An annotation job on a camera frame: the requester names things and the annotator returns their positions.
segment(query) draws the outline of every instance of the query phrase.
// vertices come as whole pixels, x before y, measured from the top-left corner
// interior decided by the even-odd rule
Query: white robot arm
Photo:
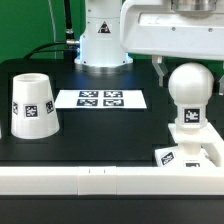
[[[122,8],[126,52],[223,61],[223,38],[223,0],[127,0]]]

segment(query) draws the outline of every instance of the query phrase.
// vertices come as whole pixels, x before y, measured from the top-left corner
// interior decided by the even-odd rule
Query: white paper
[[[146,109],[141,90],[60,90],[55,101],[60,109]]]

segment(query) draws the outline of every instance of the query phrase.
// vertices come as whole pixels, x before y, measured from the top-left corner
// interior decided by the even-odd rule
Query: white sphere
[[[207,104],[213,83],[213,75],[205,66],[187,63],[172,73],[169,92],[176,104]]]

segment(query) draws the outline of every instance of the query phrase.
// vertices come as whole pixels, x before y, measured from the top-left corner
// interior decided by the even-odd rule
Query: green background
[[[70,0],[73,29],[78,39],[85,30],[85,1]],[[65,40],[64,1],[52,0],[56,23],[57,41]],[[48,0],[0,0],[0,62],[22,58],[35,47],[53,42],[52,21]],[[134,59],[146,56],[131,55]],[[35,57],[53,58],[54,54]],[[201,61],[219,76],[223,75],[223,63]]]

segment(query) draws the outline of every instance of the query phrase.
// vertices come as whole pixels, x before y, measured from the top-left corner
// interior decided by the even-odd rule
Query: white cup
[[[49,77],[27,73],[13,78],[12,126],[14,136],[39,139],[55,134],[59,123]]]

